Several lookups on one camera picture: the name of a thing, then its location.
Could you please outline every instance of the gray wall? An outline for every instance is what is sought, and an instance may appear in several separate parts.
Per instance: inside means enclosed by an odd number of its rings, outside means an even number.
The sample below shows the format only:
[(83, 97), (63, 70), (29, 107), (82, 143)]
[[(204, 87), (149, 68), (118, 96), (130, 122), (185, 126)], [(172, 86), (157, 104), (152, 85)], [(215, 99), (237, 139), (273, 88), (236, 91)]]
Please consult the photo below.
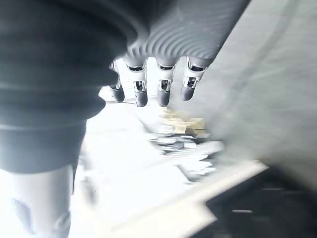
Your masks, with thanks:
[(317, 183), (316, 0), (253, 0), (189, 102), (184, 63), (170, 105), (206, 119), (223, 161), (269, 159)]

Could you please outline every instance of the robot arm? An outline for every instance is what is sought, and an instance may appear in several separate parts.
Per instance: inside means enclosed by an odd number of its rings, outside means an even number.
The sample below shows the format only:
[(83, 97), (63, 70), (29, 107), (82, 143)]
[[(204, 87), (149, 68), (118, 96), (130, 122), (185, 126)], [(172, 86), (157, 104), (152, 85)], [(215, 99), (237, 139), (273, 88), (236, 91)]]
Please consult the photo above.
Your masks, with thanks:
[(86, 121), (105, 106), (101, 87), (124, 99), (111, 62), (124, 58), (143, 107), (146, 59), (156, 57), (158, 102), (166, 106), (177, 60), (189, 57), (187, 101), (248, 2), (1, 1), (0, 176), (29, 234), (68, 236)]

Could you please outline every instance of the robotic hand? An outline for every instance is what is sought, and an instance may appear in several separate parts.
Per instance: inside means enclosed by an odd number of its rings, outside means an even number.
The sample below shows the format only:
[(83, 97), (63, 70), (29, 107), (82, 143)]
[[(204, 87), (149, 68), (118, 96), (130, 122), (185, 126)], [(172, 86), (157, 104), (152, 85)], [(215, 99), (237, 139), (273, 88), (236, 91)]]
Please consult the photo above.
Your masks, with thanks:
[(0, 176), (31, 236), (68, 237), (86, 121), (105, 106), (101, 87), (124, 100), (114, 59), (125, 60), (143, 107), (147, 57), (157, 59), (158, 103), (166, 106), (175, 65), (186, 56), (181, 98), (190, 100), (248, 3), (1, 1)]

